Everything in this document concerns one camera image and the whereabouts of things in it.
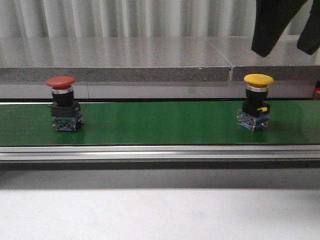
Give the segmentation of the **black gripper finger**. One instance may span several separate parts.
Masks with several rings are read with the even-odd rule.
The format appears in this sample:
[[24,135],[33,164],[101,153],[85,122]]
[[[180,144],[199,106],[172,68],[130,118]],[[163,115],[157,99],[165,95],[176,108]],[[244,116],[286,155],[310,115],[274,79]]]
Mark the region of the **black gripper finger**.
[[257,0],[251,50],[268,56],[305,0]]
[[297,41],[297,48],[313,55],[320,47],[320,1],[312,2],[308,20]]

